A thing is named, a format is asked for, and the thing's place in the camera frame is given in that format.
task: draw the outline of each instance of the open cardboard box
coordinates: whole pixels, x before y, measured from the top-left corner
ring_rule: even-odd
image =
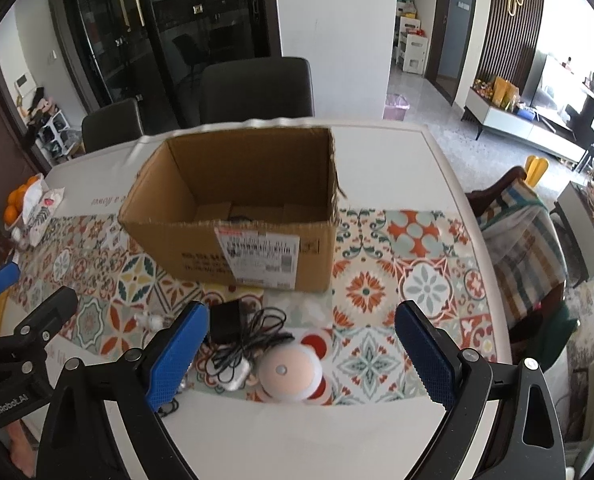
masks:
[[[119,222],[178,280],[320,292],[338,222],[328,128],[242,128],[165,140]]]

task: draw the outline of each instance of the striped cloth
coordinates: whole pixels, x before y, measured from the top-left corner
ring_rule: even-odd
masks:
[[[561,245],[548,209],[523,180],[507,187],[477,221],[512,328],[567,278]]]

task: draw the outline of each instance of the patterned table runner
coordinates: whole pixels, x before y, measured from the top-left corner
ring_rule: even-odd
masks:
[[[29,312],[61,285],[77,291],[77,315],[61,335],[116,359],[148,334],[134,314],[175,316],[189,300],[241,298],[286,312],[286,329],[311,345],[324,378],[309,404],[365,404],[425,395],[395,336],[394,310],[415,300],[461,347],[496,360],[486,291],[470,236],[456,215],[440,211],[341,210],[330,289],[323,294],[262,290],[173,279],[123,231],[116,215],[52,219],[39,247],[22,254],[22,278],[8,301]],[[272,401],[254,375],[226,392],[196,357],[192,387],[217,395]]]

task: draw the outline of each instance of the tv stand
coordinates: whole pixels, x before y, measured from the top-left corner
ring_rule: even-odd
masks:
[[[506,137],[513,137],[524,144],[565,160],[578,163],[586,150],[578,146],[568,136],[563,136],[557,129],[541,117],[541,121],[529,121],[510,112],[505,112],[485,100],[472,88],[468,90],[466,110],[470,111],[478,123],[476,140],[485,130]]]

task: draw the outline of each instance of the trash can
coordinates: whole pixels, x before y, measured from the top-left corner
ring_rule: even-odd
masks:
[[[387,94],[383,118],[389,121],[403,121],[406,111],[410,109],[408,101],[399,94]]]

